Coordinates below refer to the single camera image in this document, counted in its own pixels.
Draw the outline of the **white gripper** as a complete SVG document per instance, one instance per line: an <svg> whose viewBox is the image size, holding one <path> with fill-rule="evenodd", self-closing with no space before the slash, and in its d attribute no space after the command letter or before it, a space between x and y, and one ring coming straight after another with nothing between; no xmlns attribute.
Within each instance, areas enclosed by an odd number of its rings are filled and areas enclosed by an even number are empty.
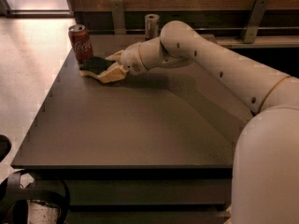
<svg viewBox="0 0 299 224"><path fill-rule="evenodd" d="M106 60L114 62L106 71L98 75L98 80L102 83L111 83L126 78L127 73L137 76L148 72L142 63L139 49L141 43L135 43L125 50L119 50L106 57Z"/></svg>

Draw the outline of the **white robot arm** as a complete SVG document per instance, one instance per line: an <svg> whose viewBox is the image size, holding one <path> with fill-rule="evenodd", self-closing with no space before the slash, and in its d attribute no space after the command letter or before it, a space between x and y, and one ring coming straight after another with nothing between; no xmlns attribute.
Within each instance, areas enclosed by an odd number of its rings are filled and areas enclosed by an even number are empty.
<svg viewBox="0 0 299 224"><path fill-rule="evenodd" d="M156 67L200 65L234 99L244 123L235 144L232 224L299 224L299 80L206 40L182 21L108 56L108 83Z"/></svg>

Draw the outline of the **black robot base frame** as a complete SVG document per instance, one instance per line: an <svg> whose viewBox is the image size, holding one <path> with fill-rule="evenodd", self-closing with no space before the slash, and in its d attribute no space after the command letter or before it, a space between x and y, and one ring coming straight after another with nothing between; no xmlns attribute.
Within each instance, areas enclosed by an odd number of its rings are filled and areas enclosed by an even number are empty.
<svg viewBox="0 0 299 224"><path fill-rule="evenodd" d="M70 193L61 178L21 170L0 190L0 224L65 224Z"/></svg>

